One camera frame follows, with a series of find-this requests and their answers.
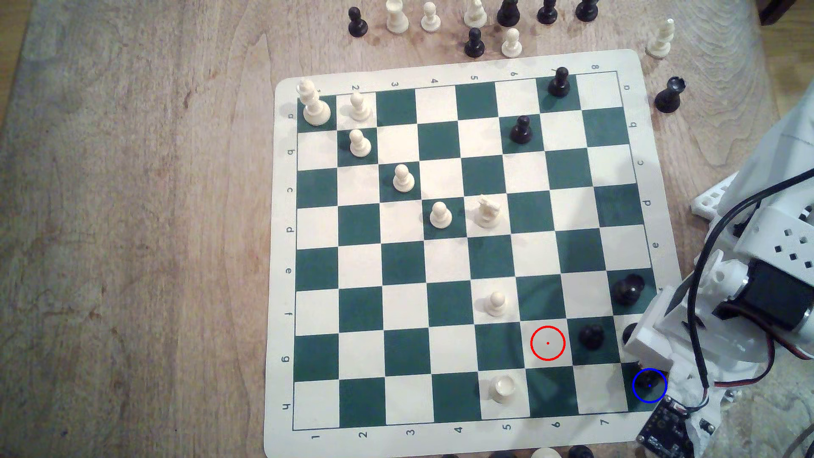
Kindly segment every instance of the white chess piece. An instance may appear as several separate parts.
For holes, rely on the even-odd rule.
[[[486,24],[486,11],[480,0],[466,0],[469,5],[463,14],[463,23],[470,29],[476,27],[480,29]]]
[[[501,52],[506,57],[517,57],[523,52],[523,45],[520,44],[520,32],[515,29],[508,29],[504,35],[505,41],[501,46]]]
[[[387,30],[393,33],[404,33],[409,27],[407,15],[402,11],[404,3],[401,0],[387,0]]]
[[[398,192],[409,192],[415,186],[415,177],[407,170],[407,165],[396,166],[396,176],[393,177],[393,187]]]
[[[441,27],[441,18],[435,13],[435,3],[424,3],[424,17],[421,18],[421,27],[427,32],[435,32]]]
[[[672,41],[675,31],[676,24],[672,19],[662,22],[659,26],[659,31],[656,33],[656,38],[647,43],[647,54],[656,59],[667,57],[667,53],[670,52],[670,42]]]
[[[351,130],[351,153],[356,157],[365,157],[370,154],[370,140],[366,139],[361,130]]]
[[[319,99],[316,88],[311,80],[302,79],[297,85],[300,102],[305,105],[303,117],[311,126],[321,126],[330,119],[330,107],[325,101]]]
[[[351,94],[351,117],[354,121],[367,121],[370,117],[370,105],[365,100],[365,96],[354,91]]]
[[[444,229],[453,221],[453,212],[449,211],[444,202],[436,202],[430,212],[430,224],[436,229]]]

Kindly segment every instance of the white pawn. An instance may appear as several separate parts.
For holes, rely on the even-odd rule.
[[[453,221],[453,212],[449,211],[444,202],[436,202],[430,212],[430,224],[436,229],[444,229]]]
[[[665,20],[659,26],[656,38],[647,43],[647,54],[656,59],[663,59],[670,52],[670,42],[676,31],[676,24],[672,19]]]
[[[469,6],[463,14],[463,23],[470,29],[475,27],[480,29],[486,24],[486,11],[480,0],[466,0]]]
[[[393,187],[398,192],[409,192],[415,186],[415,177],[407,170],[407,165],[396,166],[396,176],[393,177]]]
[[[351,130],[351,153],[356,157],[365,157],[370,154],[370,140],[366,139],[361,130]]]
[[[305,105],[303,117],[311,126],[321,126],[328,122],[330,107],[319,99],[319,94],[311,80],[300,80],[300,84],[297,85],[297,93],[300,94],[300,102]]]
[[[435,32],[441,27],[441,18],[435,13],[435,3],[424,3],[424,17],[421,18],[421,27],[427,32]]]
[[[501,46],[501,52],[506,57],[517,57],[523,52],[523,45],[520,44],[520,32],[517,29],[508,29],[504,35],[505,41]]]

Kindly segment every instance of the captured chess piece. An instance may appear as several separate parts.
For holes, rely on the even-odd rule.
[[[667,89],[656,95],[653,105],[662,113],[672,113],[681,106],[681,93],[686,88],[684,78],[672,77],[667,80]]]

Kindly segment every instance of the wood grain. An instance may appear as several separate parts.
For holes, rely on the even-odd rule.
[[[438,1],[432,35],[407,2],[401,36],[381,3],[360,2],[362,39],[338,2],[35,4],[0,134],[0,455],[263,455],[275,85],[468,60],[461,2]],[[500,59],[484,3],[483,59]],[[690,3],[601,3],[582,24],[561,1],[545,28],[522,2],[519,24],[524,55],[629,47],[651,94],[688,82],[678,112],[653,113],[684,272],[705,231],[687,200],[777,119],[753,3]],[[667,16],[655,61],[642,25]]]

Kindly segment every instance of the green square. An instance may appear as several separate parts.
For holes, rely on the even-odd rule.
[[[384,375],[410,376],[430,373],[430,329],[396,329],[384,332]]]
[[[383,284],[424,283],[424,242],[382,244]]]
[[[297,172],[297,208],[336,205],[336,169]]]
[[[376,119],[379,126],[415,124],[415,89],[377,92]]]
[[[584,110],[582,122],[585,124],[585,139],[590,147],[628,143],[628,122],[624,119],[624,109],[621,107]]]
[[[339,331],[383,329],[382,287],[339,290]]]
[[[589,324],[598,324],[605,331],[605,340],[596,350],[589,350],[580,343],[580,330]],[[571,361],[575,366],[619,362],[619,347],[616,345],[616,330],[612,316],[569,318],[568,336],[571,340]]]
[[[297,291],[333,289],[339,286],[339,252],[336,247],[298,249]]]
[[[294,337],[294,381],[339,378],[339,334]]]
[[[579,415],[573,367],[526,369],[526,384],[530,417]]]
[[[365,157],[356,157],[351,152],[351,131],[340,130],[336,133],[336,164],[339,167],[349,165],[370,165],[379,163],[379,140],[376,128],[360,129],[362,135],[370,141],[370,152]]]
[[[537,98],[540,100],[540,112],[570,112],[580,109],[580,88],[576,84],[576,75],[568,75],[571,90],[568,95],[559,98],[549,94],[549,82],[554,77],[537,78]]]
[[[447,209],[453,214],[453,221],[444,229],[439,229],[430,222],[432,206],[438,201],[444,202],[447,205]],[[463,197],[423,200],[421,206],[422,214],[424,215],[424,240],[466,237],[466,211],[464,209]]]
[[[339,427],[385,426],[384,377],[339,381]]]
[[[558,231],[557,252],[562,273],[605,270],[599,229]]]
[[[506,192],[502,157],[464,157],[461,167],[464,196]]]
[[[597,198],[600,227],[645,223],[641,216],[639,187],[635,183],[595,187],[593,194]]]
[[[468,281],[427,285],[430,326],[472,324],[472,289]]]
[[[520,323],[475,325],[478,370],[517,369],[523,367],[523,336]]]
[[[617,301],[613,300],[613,296],[611,295],[610,304],[613,307],[613,314],[614,315],[634,315],[639,313],[645,313],[647,306],[650,304],[650,301],[656,297],[656,293],[658,290],[656,289],[656,280],[653,277],[653,269],[630,269],[627,271],[608,271],[608,286],[610,286],[610,290],[613,291],[613,284],[617,281],[623,279],[624,277],[630,274],[637,274],[641,278],[645,279],[645,288],[641,291],[641,296],[639,300],[636,301],[635,304],[625,306],[619,304]]]
[[[321,132],[323,130],[336,130],[336,96],[335,95],[320,95],[319,99],[328,104],[330,108],[330,117],[325,124],[321,126],[311,126],[303,117],[303,110],[305,105],[297,100],[297,132]]]
[[[565,300],[559,275],[517,277],[520,319],[565,318]]]
[[[479,82],[455,86],[458,119],[497,117],[495,83]]]
[[[453,157],[461,157],[457,121],[418,125],[418,158],[421,161]]]
[[[588,163],[588,150],[585,148],[565,149],[545,152],[545,166],[549,171],[549,187],[589,187],[591,165]]]
[[[478,373],[432,374],[432,410],[436,423],[480,420]]]
[[[339,245],[377,244],[380,233],[379,204],[339,207]]]
[[[554,230],[551,195],[548,191],[517,192],[509,194],[507,198],[513,233]]]
[[[467,241],[473,279],[514,276],[511,236],[470,237]]]
[[[540,128],[540,114],[529,114],[528,119],[531,121],[529,127],[532,128],[532,139],[528,143],[520,144],[515,143],[509,137],[512,128],[517,125],[517,116],[502,117],[501,123],[501,142],[503,144],[503,153],[510,152],[532,152],[544,151],[543,148],[543,131]]]

